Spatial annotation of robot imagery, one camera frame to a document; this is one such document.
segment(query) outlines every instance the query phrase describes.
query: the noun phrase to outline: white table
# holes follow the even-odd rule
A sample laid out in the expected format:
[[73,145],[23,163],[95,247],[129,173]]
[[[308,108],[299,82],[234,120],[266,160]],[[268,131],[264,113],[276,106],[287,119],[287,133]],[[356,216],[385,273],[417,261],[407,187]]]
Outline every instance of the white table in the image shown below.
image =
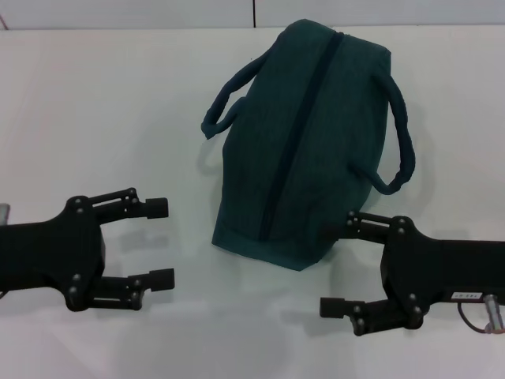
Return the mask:
[[[417,152],[413,180],[367,209],[436,238],[505,238],[505,27],[343,28],[388,47]],[[342,242],[303,272],[218,250],[221,135],[200,122],[221,86],[280,29],[0,33],[0,201],[11,223],[55,216],[74,195],[135,186],[170,218],[104,227],[107,275],[175,268],[140,312],[71,313],[49,289],[0,301],[0,376],[17,378],[503,378],[504,337],[456,306],[416,332],[357,338],[321,296],[384,298],[380,246]],[[391,123],[380,173],[398,147]],[[467,306],[484,325],[481,306]]]

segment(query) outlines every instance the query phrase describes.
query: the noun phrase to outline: white wall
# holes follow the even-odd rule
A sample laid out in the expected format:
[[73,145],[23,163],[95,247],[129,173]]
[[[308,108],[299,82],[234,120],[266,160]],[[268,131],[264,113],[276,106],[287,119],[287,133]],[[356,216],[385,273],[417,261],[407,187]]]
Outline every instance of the white wall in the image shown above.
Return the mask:
[[244,28],[252,0],[0,0],[9,29]]
[[257,26],[503,24],[504,0],[256,0]]

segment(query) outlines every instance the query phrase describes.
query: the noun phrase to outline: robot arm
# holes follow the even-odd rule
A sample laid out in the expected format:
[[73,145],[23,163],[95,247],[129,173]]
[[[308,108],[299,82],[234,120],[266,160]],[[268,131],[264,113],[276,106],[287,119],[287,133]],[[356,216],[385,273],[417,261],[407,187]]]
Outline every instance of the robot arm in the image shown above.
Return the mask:
[[357,336],[393,328],[417,329],[437,302],[485,302],[488,332],[502,332],[505,303],[505,242],[449,241],[424,236],[404,216],[391,219],[350,212],[329,238],[355,238],[384,245],[380,273],[387,300],[351,302],[322,298],[320,316],[348,316]]
[[6,225],[9,206],[0,205],[0,291],[53,287],[69,310],[139,310],[147,289],[174,288],[172,268],[115,278],[102,276],[105,244],[100,225],[168,217],[165,198],[142,203],[134,188],[98,197],[72,197],[63,211],[43,223]]

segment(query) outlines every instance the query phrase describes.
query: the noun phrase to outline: bag handle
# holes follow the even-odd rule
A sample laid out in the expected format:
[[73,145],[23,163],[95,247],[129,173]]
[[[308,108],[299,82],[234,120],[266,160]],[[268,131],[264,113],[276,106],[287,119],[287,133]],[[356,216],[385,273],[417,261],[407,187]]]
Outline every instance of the bag handle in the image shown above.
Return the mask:
[[221,122],[218,122],[218,120],[221,114],[223,114],[226,103],[228,103],[230,99],[230,95],[248,84],[260,72],[261,67],[263,67],[263,64],[267,60],[269,52],[270,49],[238,71],[221,89],[202,122],[202,132],[204,132],[208,140],[213,138],[216,134],[224,132],[234,123],[238,112],[244,106],[245,97],[241,97],[231,106]]
[[395,117],[395,128],[398,134],[398,143],[400,146],[400,170],[391,183],[386,184],[375,171],[370,171],[356,163],[351,163],[358,174],[366,177],[377,191],[383,195],[392,195],[398,192],[403,184],[407,183],[412,177],[416,167],[416,156],[413,151],[412,140],[407,129],[407,109],[402,93],[389,73],[384,71],[376,73],[372,78],[385,91],[387,100],[391,105],[391,111]]

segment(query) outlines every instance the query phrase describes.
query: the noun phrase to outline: fabric bag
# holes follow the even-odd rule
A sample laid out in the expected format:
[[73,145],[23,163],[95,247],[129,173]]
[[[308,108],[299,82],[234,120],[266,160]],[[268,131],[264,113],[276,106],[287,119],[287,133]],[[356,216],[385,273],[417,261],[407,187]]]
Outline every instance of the fabric bag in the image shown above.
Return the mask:
[[[385,195],[415,167],[406,105],[385,47],[302,20],[225,84],[205,115],[207,138],[228,129],[223,192],[212,243],[302,270],[335,240],[371,187]],[[254,78],[219,122],[230,94]],[[390,184],[377,174],[391,105],[400,147]]]

